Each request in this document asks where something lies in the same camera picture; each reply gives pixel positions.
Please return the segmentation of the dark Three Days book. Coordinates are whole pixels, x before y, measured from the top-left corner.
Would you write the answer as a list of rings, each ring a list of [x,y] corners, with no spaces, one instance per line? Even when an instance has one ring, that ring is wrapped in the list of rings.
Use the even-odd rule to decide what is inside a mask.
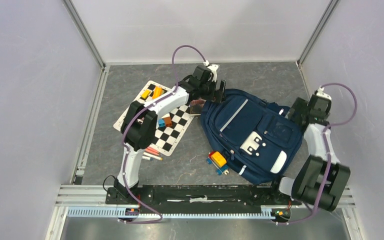
[[[204,105],[206,103],[205,99],[199,98],[197,100],[192,100],[189,104],[188,113],[191,116],[199,116],[203,112]]]

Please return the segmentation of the navy blue student backpack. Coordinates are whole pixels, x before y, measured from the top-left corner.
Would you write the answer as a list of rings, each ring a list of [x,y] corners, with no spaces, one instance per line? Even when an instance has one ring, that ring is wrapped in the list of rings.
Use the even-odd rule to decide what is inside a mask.
[[[200,114],[211,148],[228,167],[253,185],[273,181],[289,167],[303,142],[289,106],[268,102],[239,89],[227,89],[221,103],[207,101]]]

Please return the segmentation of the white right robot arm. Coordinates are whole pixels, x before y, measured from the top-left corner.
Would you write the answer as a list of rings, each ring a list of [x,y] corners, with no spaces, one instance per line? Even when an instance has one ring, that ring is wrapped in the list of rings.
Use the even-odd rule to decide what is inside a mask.
[[[290,196],[328,212],[337,208],[351,170],[335,156],[328,121],[331,106],[330,99],[316,95],[309,101],[298,97],[293,103],[287,118],[300,127],[309,156],[296,178],[282,177],[269,189],[273,203],[282,204]]]

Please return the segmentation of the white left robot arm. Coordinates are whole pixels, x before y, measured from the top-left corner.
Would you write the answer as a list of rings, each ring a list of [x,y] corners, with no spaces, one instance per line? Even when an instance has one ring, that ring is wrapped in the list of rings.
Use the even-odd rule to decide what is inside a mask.
[[[117,196],[125,204],[131,204],[137,198],[134,186],[139,182],[142,156],[153,142],[158,120],[174,109],[198,99],[216,103],[224,100],[226,82],[217,80],[219,67],[218,64],[206,61],[156,99],[143,103],[133,101],[130,104],[120,128],[123,159],[121,170],[114,181]]]

